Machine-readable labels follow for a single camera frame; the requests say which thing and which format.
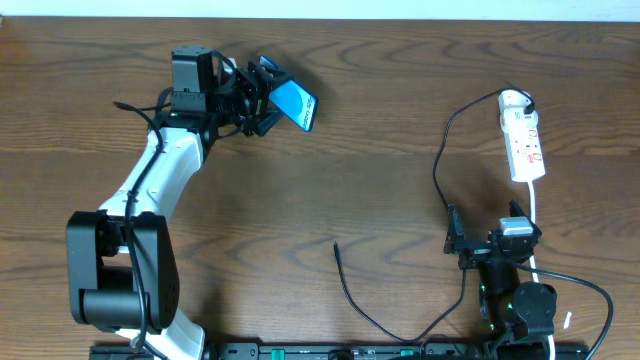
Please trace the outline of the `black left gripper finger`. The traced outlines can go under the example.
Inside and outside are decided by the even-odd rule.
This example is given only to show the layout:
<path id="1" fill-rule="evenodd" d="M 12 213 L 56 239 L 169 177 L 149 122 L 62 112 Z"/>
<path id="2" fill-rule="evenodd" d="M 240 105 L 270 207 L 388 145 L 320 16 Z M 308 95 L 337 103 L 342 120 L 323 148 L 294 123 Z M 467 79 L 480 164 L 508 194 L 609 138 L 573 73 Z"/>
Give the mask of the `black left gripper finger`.
<path id="1" fill-rule="evenodd" d="M 264 136 L 283 116 L 284 113 L 280 110 L 267 110 L 257 117 L 254 133 L 258 136 Z"/>
<path id="2" fill-rule="evenodd" d="M 290 71 L 269 58 L 260 58 L 258 62 L 256 71 L 270 90 L 275 90 L 294 79 L 294 75 Z"/>

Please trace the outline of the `blue Samsung Galaxy smartphone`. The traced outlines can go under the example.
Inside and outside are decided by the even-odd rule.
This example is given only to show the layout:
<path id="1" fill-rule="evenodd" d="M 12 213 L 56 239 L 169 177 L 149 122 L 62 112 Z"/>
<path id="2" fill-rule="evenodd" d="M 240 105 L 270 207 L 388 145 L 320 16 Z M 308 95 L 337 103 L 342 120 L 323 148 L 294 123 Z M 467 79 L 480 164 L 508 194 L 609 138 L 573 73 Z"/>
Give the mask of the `blue Samsung Galaxy smartphone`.
<path id="1" fill-rule="evenodd" d="M 270 90 L 269 101 L 304 132 L 310 132 L 318 108 L 318 98 L 295 79 Z"/>

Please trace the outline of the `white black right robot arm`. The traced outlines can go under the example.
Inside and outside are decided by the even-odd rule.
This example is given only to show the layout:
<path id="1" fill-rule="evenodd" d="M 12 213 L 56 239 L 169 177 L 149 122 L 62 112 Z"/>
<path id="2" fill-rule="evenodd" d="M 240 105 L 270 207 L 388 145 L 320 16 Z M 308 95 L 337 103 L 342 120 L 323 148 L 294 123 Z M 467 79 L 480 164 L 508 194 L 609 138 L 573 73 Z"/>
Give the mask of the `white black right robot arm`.
<path id="1" fill-rule="evenodd" d="M 444 252 L 458 257 L 460 270 L 480 275 L 480 313 L 493 336 L 485 353 L 492 359 L 555 359 L 557 293 L 539 281 L 523 282 L 517 269 L 534 255 L 541 230 L 515 200 L 484 241 L 467 238 L 455 205 L 447 212 Z"/>

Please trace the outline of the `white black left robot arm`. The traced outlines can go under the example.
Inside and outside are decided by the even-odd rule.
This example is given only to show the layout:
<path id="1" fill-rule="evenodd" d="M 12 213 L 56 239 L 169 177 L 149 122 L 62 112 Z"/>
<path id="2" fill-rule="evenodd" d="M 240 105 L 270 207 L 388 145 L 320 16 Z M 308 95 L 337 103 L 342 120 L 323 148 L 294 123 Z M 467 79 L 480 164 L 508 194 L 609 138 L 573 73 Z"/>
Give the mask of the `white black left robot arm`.
<path id="1" fill-rule="evenodd" d="M 216 50 L 180 46 L 171 68 L 171 86 L 139 110 L 147 143 L 127 179 L 67 223 L 70 312 L 128 339 L 126 358 L 212 359 L 205 329 L 179 306 L 168 230 L 175 207 L 218 140 L 263 136 L 282 118 L 310 131 L 318 99 L 264 56 L 240 67 Z"/>

